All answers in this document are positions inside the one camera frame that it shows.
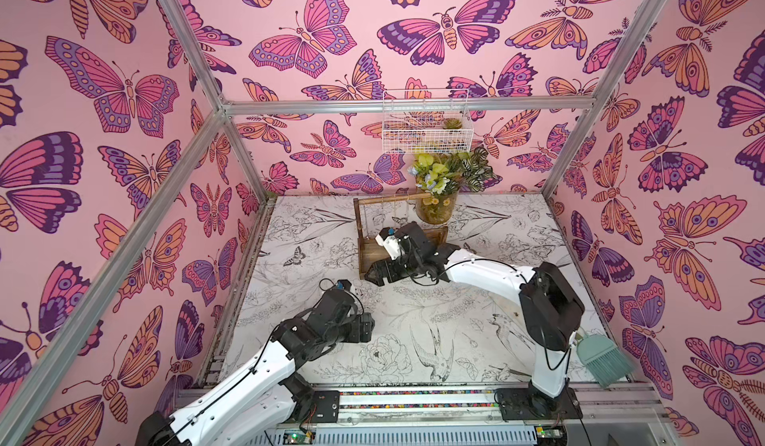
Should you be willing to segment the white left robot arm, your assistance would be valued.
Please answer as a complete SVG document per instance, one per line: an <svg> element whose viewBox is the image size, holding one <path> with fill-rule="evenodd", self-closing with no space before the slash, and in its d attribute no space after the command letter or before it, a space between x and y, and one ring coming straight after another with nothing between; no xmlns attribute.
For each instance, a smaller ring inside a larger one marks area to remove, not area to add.
<svg viewBox="0 0 765 446"><path fill-rule="evenodd" d="M314 389L299 370L339 344L372 339L375 321L340 280L312 306L275 326L261 350L203 397L143 420L137 445L242 445L296 415L311 414Z"/></svg>

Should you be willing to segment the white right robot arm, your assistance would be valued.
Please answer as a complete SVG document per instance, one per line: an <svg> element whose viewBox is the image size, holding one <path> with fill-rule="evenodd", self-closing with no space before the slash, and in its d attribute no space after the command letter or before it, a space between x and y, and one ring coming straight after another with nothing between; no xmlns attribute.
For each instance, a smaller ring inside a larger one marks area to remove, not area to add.
<svg viewBox="0 0 765 446"><path fill-rule="evenodd" d="M379 287L425 276L434 284L465 284L516 304L535 342L530 390L550 399L564 392L585 306L556 265L513 266L454 244L436 244L416 222L384 228L376 242L386 258L372 263L365 280Z"/></svg>

